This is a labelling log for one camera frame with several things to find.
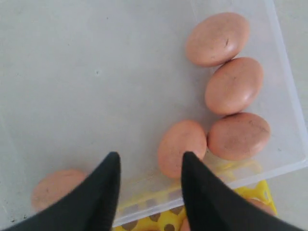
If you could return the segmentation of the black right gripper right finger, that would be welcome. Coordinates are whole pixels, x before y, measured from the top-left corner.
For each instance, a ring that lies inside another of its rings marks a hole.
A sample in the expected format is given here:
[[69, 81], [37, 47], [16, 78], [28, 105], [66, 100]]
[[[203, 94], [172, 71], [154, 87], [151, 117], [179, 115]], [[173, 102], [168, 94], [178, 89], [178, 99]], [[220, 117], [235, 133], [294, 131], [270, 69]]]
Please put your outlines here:
[[205, 166], [185, 152], [181, 171], [182, 197], [192, 231], [297, 231], [246, 201]]

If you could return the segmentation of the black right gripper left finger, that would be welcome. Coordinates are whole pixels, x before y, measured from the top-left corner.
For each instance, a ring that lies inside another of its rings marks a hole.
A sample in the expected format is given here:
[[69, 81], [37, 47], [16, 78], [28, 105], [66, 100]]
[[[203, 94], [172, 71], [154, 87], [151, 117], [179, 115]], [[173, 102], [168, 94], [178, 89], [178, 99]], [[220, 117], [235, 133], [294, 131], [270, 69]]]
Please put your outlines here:
[[110, 231], [120, 192], [120, 156], [110, 152], [72, 192], [9, 231]]

